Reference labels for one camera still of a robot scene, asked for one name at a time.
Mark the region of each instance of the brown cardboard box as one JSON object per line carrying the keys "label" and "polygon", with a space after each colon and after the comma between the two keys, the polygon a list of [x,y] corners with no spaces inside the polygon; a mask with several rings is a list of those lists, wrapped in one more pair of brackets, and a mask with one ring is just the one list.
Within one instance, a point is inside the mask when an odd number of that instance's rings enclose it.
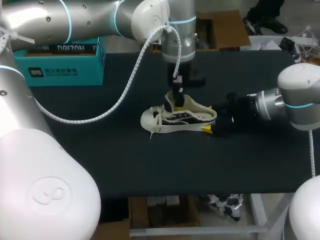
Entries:
{"label": "brown cardboard box", "polygon": [[130,220],[99,224],[91,240],[129,240]]}
{"label": "brown cardboard box", "polygon": [[179,196],[178,206],[147,206],[145,197],[130,199],[132,226],[139,228],[182,228],[199,225],[197,206],[193,196]]}
{"label": "brown cardboard box", "polygon": [[[198,12],[196,32],[197,37],[209,45],[209,49],[197,51],[240,50],[241,46],[251,45],[238,10]],[[159,46],[152,45],[151,52],[159,51]]]}
{"label": "brown cardboard box", "polygon": [[96,227],[95,232],[90,240],[130,239],[130,199],[111,200],[105,202],[102,201],[100,220],[101,219],[107,222],[101,223]]}

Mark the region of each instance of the blue light ring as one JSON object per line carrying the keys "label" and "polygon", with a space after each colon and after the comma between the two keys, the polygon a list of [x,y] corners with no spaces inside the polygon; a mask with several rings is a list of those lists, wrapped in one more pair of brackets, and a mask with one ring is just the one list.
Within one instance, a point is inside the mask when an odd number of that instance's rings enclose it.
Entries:
{"label": "blue light ring", "polygon": [[125,1],[125,0],[121,0],[121,1],[117,4],[117,6],[115,7],[114,16],[113,16],[114,28],[115,28],[116,32],[117,32],[120,36],[122,36],[122,37],[124,37],[124,36],[119,32],[118,27],[117,27],[117,11],[118,11],[118,9],[119,9],[119,7],[120,7],[120,4],[122,4],[124,1]]}
{"label": "blue light ring", "polygon": [[19,72],[17,69],[15,69],[15,68],[13,68],[13,67],[5,66],[5,65],[0,65],[0,69],[7,69],[7,70],[14,71],[14,72],[20,74],[23,78],[25,78],[24,75],[23,75],[21,72]]}
{"label": "blue light ring", "polygon": [[190,23],[194,20],[197,19],[197,16],[194,16],[193,18],[190,18],[188,20],[183,20],[183,21],[169,21],[169,24],[187,24],[187,23]]}
{"label": "blue light ring", "polygon": [[286,105],[288,108],[292,108],[292,109],[302,109],[302,108],[307,108],[307,107],[312,106],[313,103],[308,103],[308,104],[301,105],[301,106],[291,106],[291,105],[288,105],[286,103],[284,105]]}
{"label": "blue light ring", "polygon": [[64,44],[67,44],[70,41],[71,34],[72,34],[72,22],[71,22],[71,17],[70,17],[70,13],[69,13],[69,9],[68,9],[67,5],[64,3],[63,0],[59,0],[59,1],[62,3],[62,5],[65,9],[65,12],[68,16],[68,21],[69,21],[69,34],[68,34],[66,41],[64,42]]}

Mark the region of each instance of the teal cardboard box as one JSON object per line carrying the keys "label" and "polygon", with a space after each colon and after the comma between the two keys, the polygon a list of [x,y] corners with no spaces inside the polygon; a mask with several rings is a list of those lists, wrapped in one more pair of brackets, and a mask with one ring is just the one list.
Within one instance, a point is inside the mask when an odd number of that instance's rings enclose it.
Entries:
{"label": "teal cardboard box", "polygon": [[[46,54],[53,48],[56,54]],[[103,83],[106,50],[100,37],[21,50],[13,55],[30,87],[98,86]]]}

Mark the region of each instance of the black table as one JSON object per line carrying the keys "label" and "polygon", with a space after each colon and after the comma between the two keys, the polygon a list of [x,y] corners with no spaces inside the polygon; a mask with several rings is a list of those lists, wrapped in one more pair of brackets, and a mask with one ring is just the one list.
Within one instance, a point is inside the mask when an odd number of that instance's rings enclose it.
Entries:
{"label": "black table", "polygon": [[[59,117],[92,118],[119,98],[137,56],[108,54],[103,86],[34,87],[32,91]],[[196,62],[207,84],[188,93],[206,106],[223,103],[232,91],[250,94],[274,88],[278,74],[294,64],[282,51],[198,52]],[[150,139],[140,117],[151,106],[163,104],[170,89],[166,76],[162,56],[146,55],[126,99],[112,115],[85,125],[47,119],[60,144],[94,178],[102,198],[286,193],[311,178],[308,133],[290,126],[226,137],[176,132]],[[314,131],[315,156],[320,154],[319,138]]]}

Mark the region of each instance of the shoe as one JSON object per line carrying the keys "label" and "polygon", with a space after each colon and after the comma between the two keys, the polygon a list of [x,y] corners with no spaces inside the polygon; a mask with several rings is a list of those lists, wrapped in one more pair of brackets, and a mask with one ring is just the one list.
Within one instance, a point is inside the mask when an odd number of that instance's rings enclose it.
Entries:
{"label": "shoe", "polygon": [[141,126],[153,133],[171,133],[176,131],[202,131],[202,127],[215,123],[217,112],[195,102],[189,95],[184,95],[182,109],[175,109],[172,91],[165,95],[162,106],[146,110],[140,119]]}
{"label": "shoe", "polygon": [[249,36],[263,36],[261,27],[258,23],[254,23],[246,17],[243,19],[243,23]]}
{"label": "shoe", "polygon": [[288,28],[275,17],[263,16],[258,24],[263,28],[274,31],[276,34],[286,34],[288,32]]}

